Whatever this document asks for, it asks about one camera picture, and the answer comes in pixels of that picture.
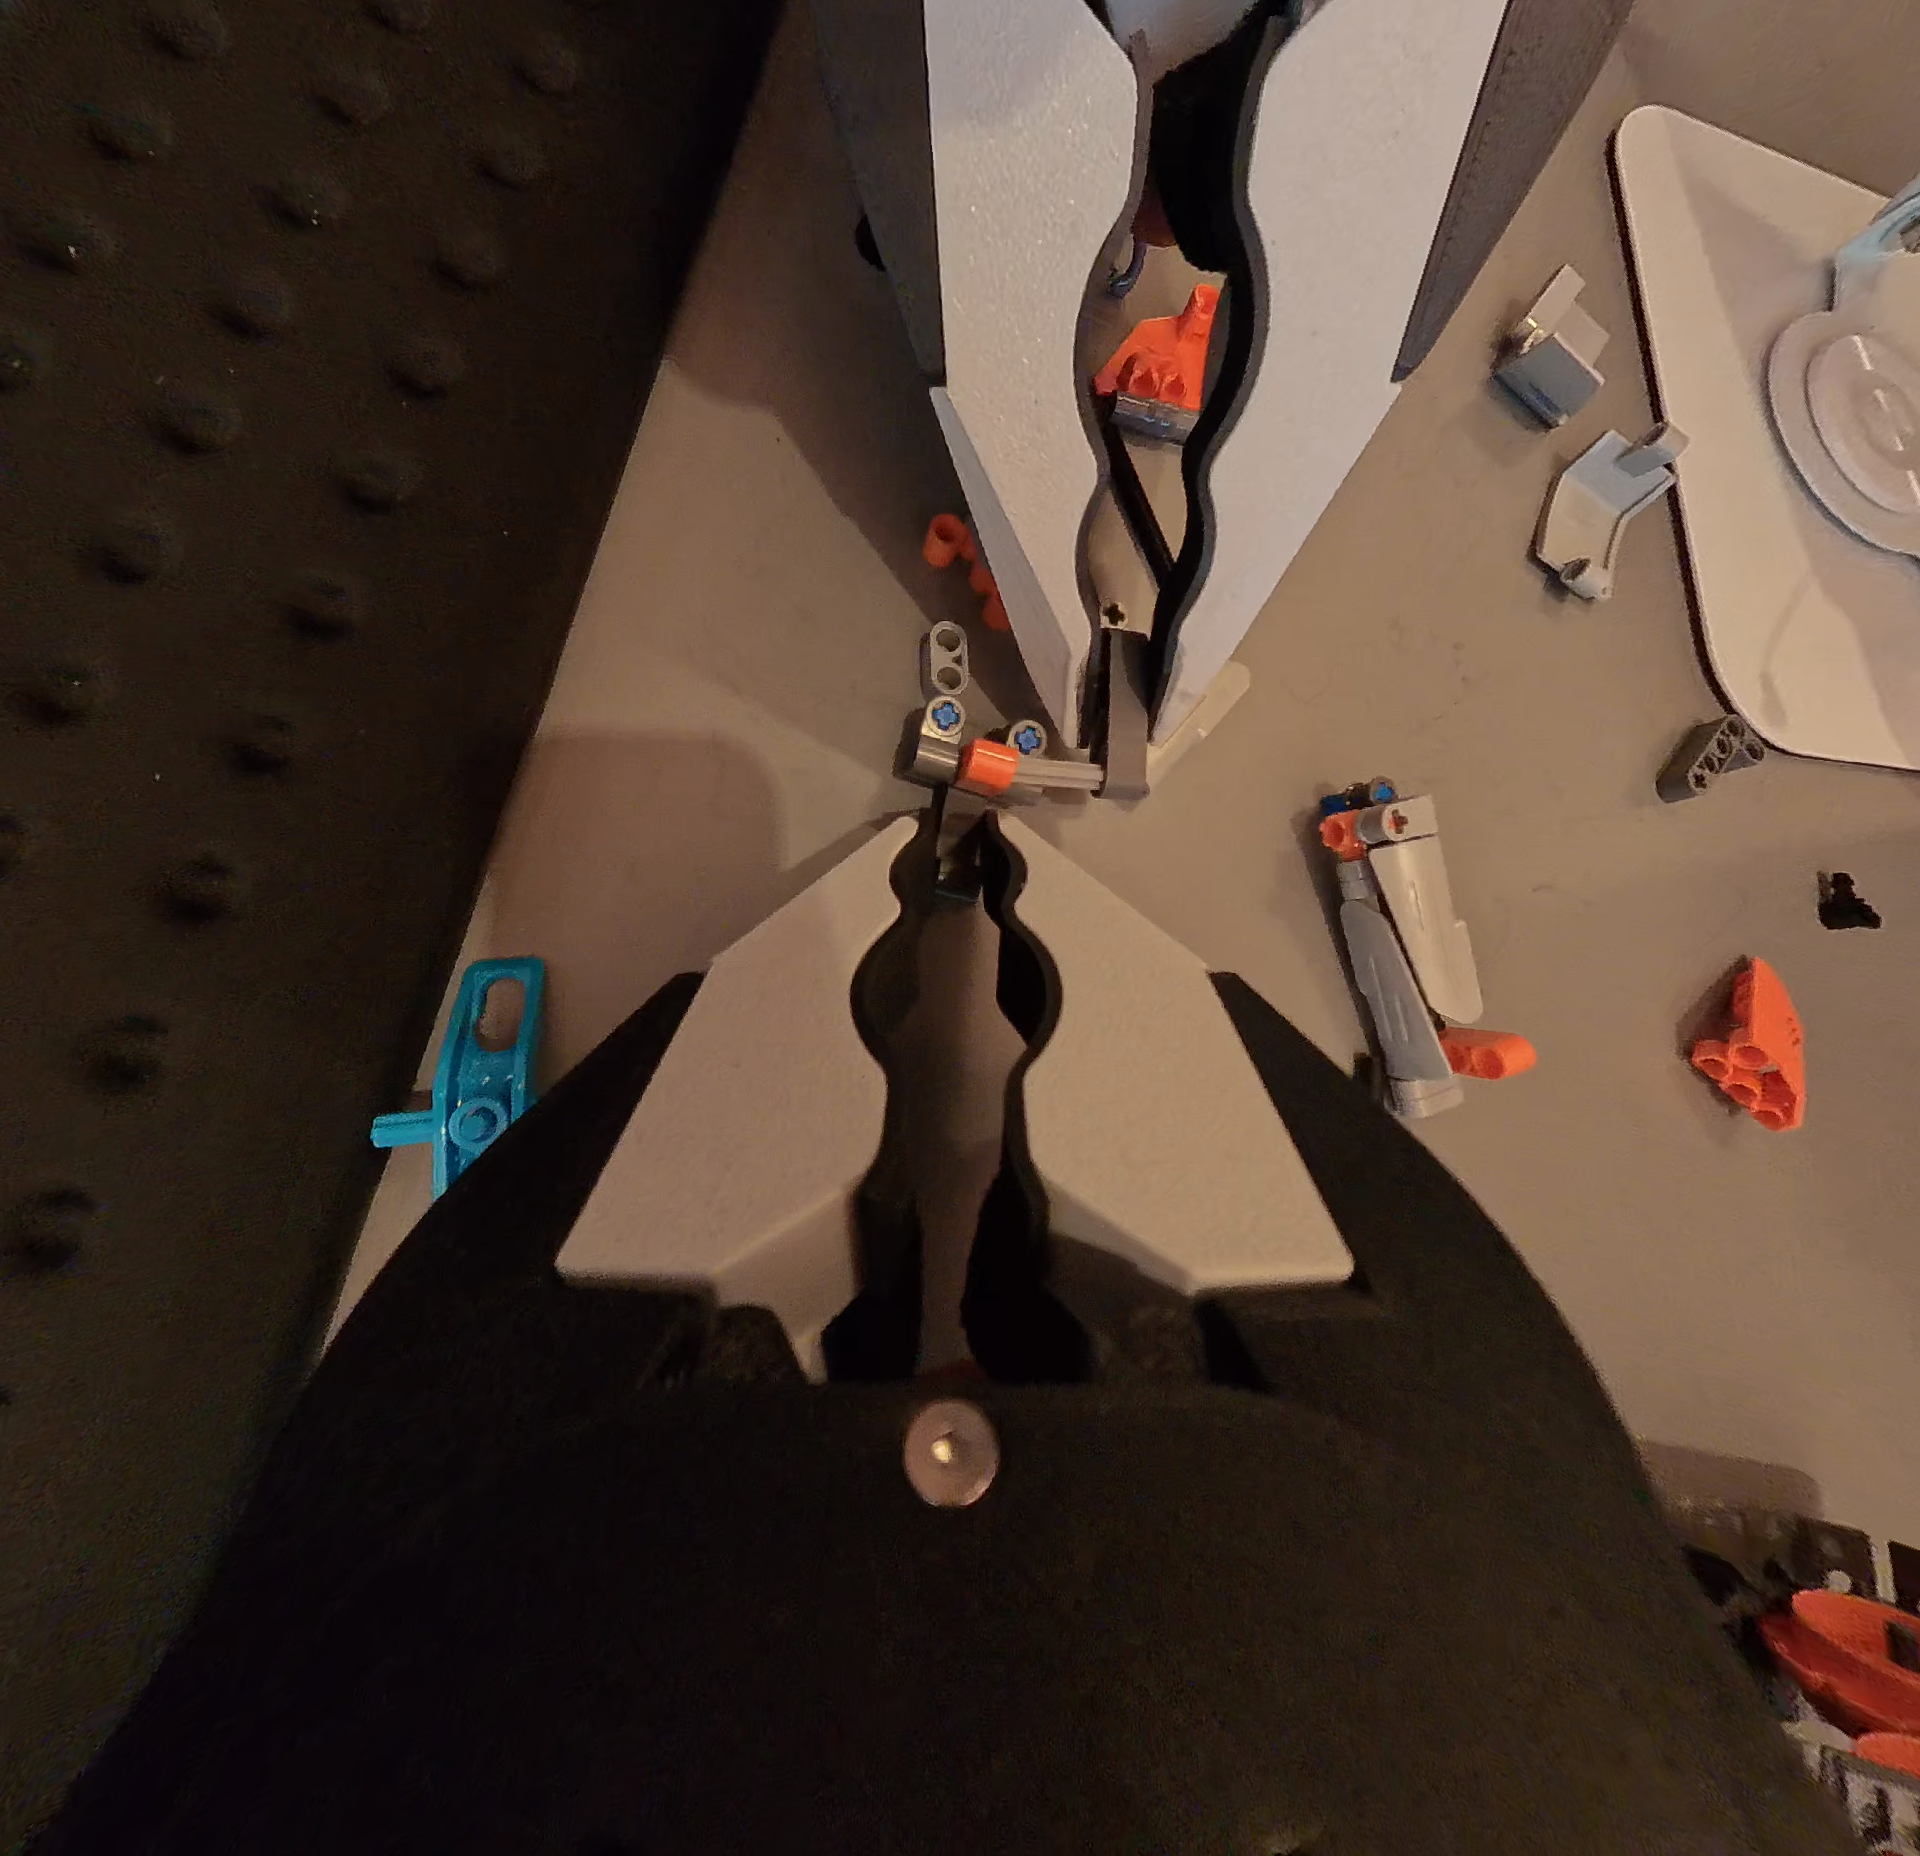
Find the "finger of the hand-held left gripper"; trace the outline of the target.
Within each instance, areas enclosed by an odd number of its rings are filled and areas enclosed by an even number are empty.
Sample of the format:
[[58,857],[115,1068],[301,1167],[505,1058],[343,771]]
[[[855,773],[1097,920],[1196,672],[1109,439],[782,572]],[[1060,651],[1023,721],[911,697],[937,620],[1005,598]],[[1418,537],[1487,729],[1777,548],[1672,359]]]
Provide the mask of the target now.
[[944,357],[928,396],[1037,697],[1079,740],[1106,470],[1077,345],[1139,200],[1139,76],[1086,0],[922,15]]
[[1196,438],[1197,536],[1155,736],[1212,691],[1399,397],[1405,329],[1511,0],[1328,0],[1235,144],[1247,363]]

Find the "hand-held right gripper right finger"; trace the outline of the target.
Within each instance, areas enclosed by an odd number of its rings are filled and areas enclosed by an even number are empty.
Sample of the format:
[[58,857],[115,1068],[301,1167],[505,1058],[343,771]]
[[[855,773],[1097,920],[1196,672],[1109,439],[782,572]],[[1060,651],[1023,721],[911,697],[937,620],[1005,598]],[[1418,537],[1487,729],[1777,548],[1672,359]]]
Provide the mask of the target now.
[[1020,1053],[967,1346],[994,1380],[1200,1380],[1210,1304],[1339,1290],[1355,1256],[1207,965],[1016,817],[979,868]]

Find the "grey orange blue block assembly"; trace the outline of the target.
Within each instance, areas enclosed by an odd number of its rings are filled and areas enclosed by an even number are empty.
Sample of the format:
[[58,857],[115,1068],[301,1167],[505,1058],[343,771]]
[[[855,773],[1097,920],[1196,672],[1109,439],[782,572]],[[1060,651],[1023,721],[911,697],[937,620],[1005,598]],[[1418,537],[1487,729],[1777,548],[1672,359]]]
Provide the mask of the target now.
[[1146,654],[1143,635],[1097,635],[1087,755],[1053,752],[1044,725],[1032,719],[1008,725],[1000,736],[977,735],[970,691],[958,698],[926,698],[922,689],[921,709],[903,723],[897,773],[904,781],[953,786],[990,804],[1086,793],[1135,807],[1151,792]]

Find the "orange angled panel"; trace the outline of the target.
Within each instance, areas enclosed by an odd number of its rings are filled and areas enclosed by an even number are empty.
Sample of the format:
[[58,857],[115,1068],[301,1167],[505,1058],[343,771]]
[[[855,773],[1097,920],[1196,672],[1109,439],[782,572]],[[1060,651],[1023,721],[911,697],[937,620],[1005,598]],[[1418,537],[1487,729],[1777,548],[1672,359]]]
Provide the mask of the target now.
[[1203,403],[1220,286],[1194,286],[1177,314],[1146,318],[1092,379],[1100,400],[1197,414]]

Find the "light grey box panel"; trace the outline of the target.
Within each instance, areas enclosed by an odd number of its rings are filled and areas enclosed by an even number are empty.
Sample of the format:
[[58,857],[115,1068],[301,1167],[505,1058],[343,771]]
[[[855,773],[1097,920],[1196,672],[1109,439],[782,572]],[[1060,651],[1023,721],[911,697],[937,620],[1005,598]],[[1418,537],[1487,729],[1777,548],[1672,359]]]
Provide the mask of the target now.
[[1575,269],[1559,267],[1509,328],[1495,361],[1496,392],[1542,430],[1571,421],[1602,387],[1599,357],[1611,337],[1582,308],[1584,287]]

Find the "cyan plastic brick tool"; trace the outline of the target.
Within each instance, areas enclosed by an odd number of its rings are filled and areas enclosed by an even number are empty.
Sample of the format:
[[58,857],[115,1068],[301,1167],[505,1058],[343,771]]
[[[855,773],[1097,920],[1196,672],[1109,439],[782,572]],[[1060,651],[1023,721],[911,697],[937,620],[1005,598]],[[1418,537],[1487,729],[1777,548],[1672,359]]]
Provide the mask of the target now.
[[443,1197],[538,1100],[545,976],[542,956],[469,963],[453,993],[426,1108],[370,1123],[376,1150],[428,1150],[434,1197]]

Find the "long black axle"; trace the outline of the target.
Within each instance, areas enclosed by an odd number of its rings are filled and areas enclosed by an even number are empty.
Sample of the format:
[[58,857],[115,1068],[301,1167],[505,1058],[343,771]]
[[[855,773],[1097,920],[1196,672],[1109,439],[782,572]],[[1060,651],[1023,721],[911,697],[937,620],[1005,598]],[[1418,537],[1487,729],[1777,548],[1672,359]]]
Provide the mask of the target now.
[[1108,450],[1109,487],[1123,526],[1155,587],[1164,588],[1177,567],[1177,556],[1166,545],[1164,527],[1133,463],[1123,434],[1106,427],[1101,436]]

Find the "orange bush grey connector assembly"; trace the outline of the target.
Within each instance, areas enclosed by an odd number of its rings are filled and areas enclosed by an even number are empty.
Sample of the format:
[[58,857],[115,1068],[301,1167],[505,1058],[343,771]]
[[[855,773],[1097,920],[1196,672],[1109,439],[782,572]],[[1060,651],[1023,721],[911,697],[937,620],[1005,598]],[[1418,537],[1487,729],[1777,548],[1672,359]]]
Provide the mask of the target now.
[[977,601],[979,617],[990,631],[1008,635],[1012,623],[1000,597],[995,577],[970,523],[953,513],[934,515],[925,527],[925,565],[937,572],[955,572]]

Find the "white grey orange block assembly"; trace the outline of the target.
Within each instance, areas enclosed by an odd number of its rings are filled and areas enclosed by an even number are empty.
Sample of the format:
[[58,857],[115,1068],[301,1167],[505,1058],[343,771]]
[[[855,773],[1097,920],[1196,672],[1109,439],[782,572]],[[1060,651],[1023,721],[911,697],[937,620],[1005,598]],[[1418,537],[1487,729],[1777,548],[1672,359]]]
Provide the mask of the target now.
[[1367,779],[1319,800],[1318,839],[1336,868],[1337,929],[1383,1105],[1405,1123],[1427,1122],[1459,1108],[1465,1082],[1529,1073],[1534,1045],[1483,1022],[1434,800]]

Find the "light grey curved fender panel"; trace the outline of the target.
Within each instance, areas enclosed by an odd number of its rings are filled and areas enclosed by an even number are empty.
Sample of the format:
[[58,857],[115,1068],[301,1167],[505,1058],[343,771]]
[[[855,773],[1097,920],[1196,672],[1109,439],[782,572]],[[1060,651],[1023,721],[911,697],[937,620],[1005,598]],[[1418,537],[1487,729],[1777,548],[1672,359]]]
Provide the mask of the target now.
[[1608,601],[1629,523],[1668,494],[1687,450],[1689,438],[1672,424],[1636,439],[1602,432],[1553,481],[1534,530],[1532,559],[1567,595]]

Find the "white book stand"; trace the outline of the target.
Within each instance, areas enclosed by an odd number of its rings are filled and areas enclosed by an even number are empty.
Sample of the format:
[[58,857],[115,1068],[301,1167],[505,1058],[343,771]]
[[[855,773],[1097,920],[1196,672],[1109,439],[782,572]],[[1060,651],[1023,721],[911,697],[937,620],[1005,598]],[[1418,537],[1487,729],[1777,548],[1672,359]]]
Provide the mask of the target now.
[[1790,755],[1915,771],[1915,181],[1660,106],[1613,167],[1721,697]]

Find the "light grey curved blade panel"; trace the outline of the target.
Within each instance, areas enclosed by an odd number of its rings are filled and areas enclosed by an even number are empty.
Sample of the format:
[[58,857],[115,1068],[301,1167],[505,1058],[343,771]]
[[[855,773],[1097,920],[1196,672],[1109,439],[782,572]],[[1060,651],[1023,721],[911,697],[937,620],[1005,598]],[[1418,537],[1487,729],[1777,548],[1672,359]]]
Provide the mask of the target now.
[[1173,754],[1175,749],[1188,749],[1210,736],[1220,723],[1233,712],[1248,692],[1250,682],[1252,678],[1247,664],[1224,664],[1214,675],[1212,687],[1194,701],[1178,725],[1173,725],[1164,736],[1155,740],[1155,749]]

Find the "orange wedge block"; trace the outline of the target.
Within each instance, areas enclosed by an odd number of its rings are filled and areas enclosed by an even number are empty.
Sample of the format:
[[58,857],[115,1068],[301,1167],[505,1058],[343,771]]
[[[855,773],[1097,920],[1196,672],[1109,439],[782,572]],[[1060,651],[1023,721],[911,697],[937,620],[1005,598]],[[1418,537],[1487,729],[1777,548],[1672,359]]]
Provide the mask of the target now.
[[1761,956],[1740,961],[1722,1022],[1695,1040],[1687,1062],[1766,1129],[1803,1125],[1805,1034],[1783,980]]

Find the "black dimpled mat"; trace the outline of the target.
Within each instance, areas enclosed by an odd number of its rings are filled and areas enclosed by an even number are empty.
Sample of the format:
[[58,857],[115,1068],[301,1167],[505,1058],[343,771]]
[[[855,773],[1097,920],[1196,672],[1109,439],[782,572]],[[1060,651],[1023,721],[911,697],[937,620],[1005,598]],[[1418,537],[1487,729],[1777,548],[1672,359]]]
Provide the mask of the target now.
[[5,1852],[319,1343],[782,4],[5,0]]

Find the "grey orange tracked toy robot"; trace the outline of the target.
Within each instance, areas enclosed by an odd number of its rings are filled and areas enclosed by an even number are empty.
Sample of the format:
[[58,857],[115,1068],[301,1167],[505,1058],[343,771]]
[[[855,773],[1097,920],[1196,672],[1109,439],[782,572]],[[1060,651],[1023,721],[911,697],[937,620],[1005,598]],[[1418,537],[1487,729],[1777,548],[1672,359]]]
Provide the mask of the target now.
[[1918,1851],[1918,1550],[1823,1516],[1668,1511],[1697,1586],[1866,1852]]

